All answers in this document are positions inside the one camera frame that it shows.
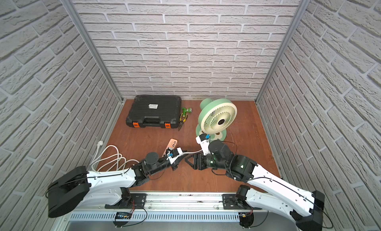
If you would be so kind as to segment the pink power strip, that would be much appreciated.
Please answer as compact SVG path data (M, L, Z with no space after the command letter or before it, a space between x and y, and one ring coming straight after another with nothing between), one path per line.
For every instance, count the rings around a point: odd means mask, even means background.
M171 151L177 147L177 140L171 138L169 143L167 144L167 148L164 150L163 156L165 157L168 151Z

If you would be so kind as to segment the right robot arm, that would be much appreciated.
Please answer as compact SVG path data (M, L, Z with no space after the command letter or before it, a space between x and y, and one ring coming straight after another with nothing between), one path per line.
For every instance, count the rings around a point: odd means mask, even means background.
M325 195L296 187L267 171L254 160L234 154L220 140L200 142L201 151L190 153L194 169L223 169L226 176L242 182L236 193L238 205L261 208L292 220L302 231L323 229Z

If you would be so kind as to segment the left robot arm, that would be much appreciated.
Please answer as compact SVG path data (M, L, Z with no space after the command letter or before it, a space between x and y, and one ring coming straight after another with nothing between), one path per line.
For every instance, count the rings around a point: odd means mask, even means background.
M96 172L76 167L48 186L48 216L57 218L77 207L124 207L130 187L147 183L151 175L167 168L175 170L184 157L181 148L177 148L166 151L161 158L151 152L141 162L123 170Z

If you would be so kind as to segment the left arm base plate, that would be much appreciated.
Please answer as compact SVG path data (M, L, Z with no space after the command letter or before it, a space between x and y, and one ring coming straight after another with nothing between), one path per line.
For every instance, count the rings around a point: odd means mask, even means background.
M122 199L114 205L105 205L105 209L132 209L135 207L144 207L146 202L146 193L128 193L122 196Z

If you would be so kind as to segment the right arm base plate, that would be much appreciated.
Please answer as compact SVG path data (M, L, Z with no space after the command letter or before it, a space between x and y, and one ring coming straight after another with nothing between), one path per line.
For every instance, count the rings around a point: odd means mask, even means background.
M261 208L253 208L246 201L238 199L233 194L222 194L222 203L224 210L261 210Z

